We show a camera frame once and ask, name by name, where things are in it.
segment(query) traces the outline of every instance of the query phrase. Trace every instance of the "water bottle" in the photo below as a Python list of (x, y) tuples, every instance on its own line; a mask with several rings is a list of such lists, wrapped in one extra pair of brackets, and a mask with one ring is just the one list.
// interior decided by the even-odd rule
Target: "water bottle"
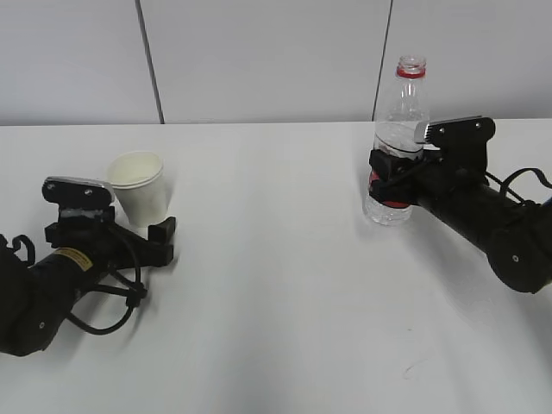
[[(414, 130), (418, 122), (430, 119), (424, 78), (425, 58), (401, 56), (395, 79), (376, 110), (374, 149), (411, 160), (422, 156), (423, 143), (414, 141)], [(376, 178), (375, 172), (371, 172), (369, 182)], [(395, 202), (381, 204), (368, 193), (364, 211), (375, 222), (391, 226), (408, 220), (412, 206)]]

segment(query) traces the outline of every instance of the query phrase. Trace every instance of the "white paper cup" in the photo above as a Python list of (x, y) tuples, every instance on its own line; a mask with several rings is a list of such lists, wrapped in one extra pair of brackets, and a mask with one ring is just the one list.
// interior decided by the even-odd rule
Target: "white paper cup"
[(135, 151), (120, 155), (107, 171), (130, 224), (147, 227), (166, 216), (166, 188), (163, 161), (154, 153)]

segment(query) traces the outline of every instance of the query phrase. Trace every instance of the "wire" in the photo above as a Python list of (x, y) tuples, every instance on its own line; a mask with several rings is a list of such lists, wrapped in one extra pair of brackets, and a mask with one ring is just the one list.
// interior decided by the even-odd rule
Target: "wire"
[[(488, 171), (485, 171), (485, 175), (491, 179), (492, 181), (494, 181), (495, 183), (497, 183), (498, 185), (500, 185), (500, 187), (502, 188), (502, 186), (504, 185), (504, 182), (501, 181), (500, 179), (498, 179), (497, 177), (495, 177), (494, 175), (492, 175), (490, 172)], [(519, 194), (517, 194), (514, 190), (512, 190), (512, 188), (508, 187), (506, 188), (506, 191), (508, 192), (508, 194), (510, 194), (511, 196), (513, 196), (518, 202), (520, 203), (525, 203), (525, 200), (523, 197), (521, 197)]]
[(134, 262), (134, 268), (135, 268), (135, 282), (132, 283), (128, 279), (126, 279), (124, 276), (122, 276), (119, 272), (115, 271), (115, 278), (119, 281), (121, 281), (121, 278), (125, 280), (125, 282), (122, 282), (124, 285), (128, 286), (129, 289), (124, 291), (123, 289), (114, 288), (113, 290), (109, 289), (110, 286), (105, 285), (96, 285), (93, 286), (90, 289), (90, 292), (106, 292), (111, 294), (116, 294), (119, 296), (126, 296), (127, 297), (127, 311), (122, 316), (122, 318), (119, 320), (119, 322), (111, 325), (109, 328), (94, 328), (93, 326), (90, 326), (88, 323), (83, 321), (82, 319), (79, 319), (76, 317), (73, 313), (71, 313), (70, 310), (64, 310), (65, 316), (67, 320), (69, 320), (71, 323), (76, 325), (77, 327), (81, 328), (84, 332), (87, 332), (89, 334), (93, 335), (108, 335), (112, 332), (115, 332), (119, 328), (121, 328), (132, 315), (132, 312), (136, 308), (136, 306), (140, 303), (140, 299), (143, 298), (146, 289), (141, 284), (141, 268), (140, 268), (140, 261), (138, 260), (138, 255), (136, 254), (136, 251), (130, 244), (130, 242), (121, 235), (115, 227), (108, 227), (108, 230), (112, 235), (114, 235), (119, 241), (124, 245), (124, 247), (129, 251), (130, 256), (132, 257), (132, 261)]

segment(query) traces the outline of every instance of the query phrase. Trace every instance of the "table surface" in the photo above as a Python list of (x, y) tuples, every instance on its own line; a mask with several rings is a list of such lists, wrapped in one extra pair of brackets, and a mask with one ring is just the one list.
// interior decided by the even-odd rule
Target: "table surface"
[[(489, 171), (549, 176), (552, 120), (497, 121)], [(16, 413), (550, 413), (552, 288), (510, 291), (421, 209), (368, 222), (371, 123), (3, 127), (0, 230), (38, 257), (47, 175), (104, 177), (117, 154), (166, 162), (175, 266), (110, 336), (65, 322), (46, 352), (0, 356)], [(548, 198), (535, 179), (514, 185)], [(98, 327), (124, 301), (91, 295)]]

